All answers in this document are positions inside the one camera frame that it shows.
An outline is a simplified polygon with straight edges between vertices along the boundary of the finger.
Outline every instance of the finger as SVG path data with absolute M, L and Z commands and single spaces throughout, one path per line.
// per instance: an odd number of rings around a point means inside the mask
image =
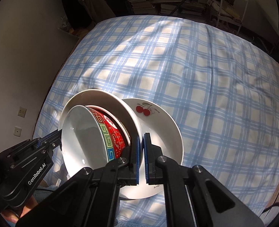
M 16 214 L 10 210 L 3 210 L 1 212 L 1 215 L 3 216 L 3 218 L 11 223 L 17 223 L 17 221 L 19 220 L 19 218 L 16 216 Z
M 36 199 L 33 197 L 33 195 L 30 197 L 28 202 L 23 208 L 23 212 L 21 214 L 21 217 L 23 217 L 25 214 L 27 214 L 31 209 L 33 209 L 36 205 L 38 205 Z

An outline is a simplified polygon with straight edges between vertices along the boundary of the wall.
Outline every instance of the wall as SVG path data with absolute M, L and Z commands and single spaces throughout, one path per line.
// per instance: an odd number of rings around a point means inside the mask
M 243 0 L 235 0 L 234 7 L 237 11 L 243 12 L 245 2 Z M 279 36 L 264 16 L 262 9 L 256 0 L 249 0 L 243 20 L 243 26 L 257 33 L 273 44 L 277 43 L 279 40 Z
M 61 0 L 0 2 L 0 151 L 31 138 L 38 113 L 76 38 L 57 29 Z M 25 118 L 17 116 L 27 108 Z M 22 128 L 21 137 L 13 135 Z

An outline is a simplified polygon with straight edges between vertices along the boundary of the wall switch plate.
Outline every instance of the wall switch plate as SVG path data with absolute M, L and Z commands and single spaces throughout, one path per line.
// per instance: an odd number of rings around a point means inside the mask
M 21 128 L 15 127 L 15 131 L 13 132 L 13 134 L 16 136 L 21 136 L 21 131 L 22 131 Z
M 18 116 L 24 118 L 25 117 L 25 113 L 26 113 L 26 108 L 20 107 L 20 109 L 18 111 Z

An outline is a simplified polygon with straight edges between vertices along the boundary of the blue fabric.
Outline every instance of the blue fabric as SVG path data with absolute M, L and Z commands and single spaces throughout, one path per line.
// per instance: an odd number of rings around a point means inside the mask
M 279 68 L 266 53 L 186 19 L 103 21 L 57 76 L 34 137 L 56 130 L 66 102 L 92 88 L 160 105 L 181 131 L 183 165 L 204 166 L 252 211 L 262 212 L 279 181 Z M 61 177 L 59 149 L 53 160 L 49 184 Z M 121 226 L 166 226 L 163 193 L 121 201 L 117 220 Z

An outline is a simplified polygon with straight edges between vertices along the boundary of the tablecloth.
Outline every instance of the tablecloth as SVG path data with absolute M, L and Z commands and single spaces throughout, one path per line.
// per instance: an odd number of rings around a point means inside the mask
M 212 26 L 165 16 L 99 23 L 59 72 L 34 137 L 57 129 L 66 102 L 85 89 L 164 108 L 184 142 L 184 166 L 200 164 L 256 214 L 279 181 L 279 68 L 265 52 Z M 63 157 L 53 155 L 49 184 Z M 163 193 L 121 201 L 118 226 L 166 226 Z

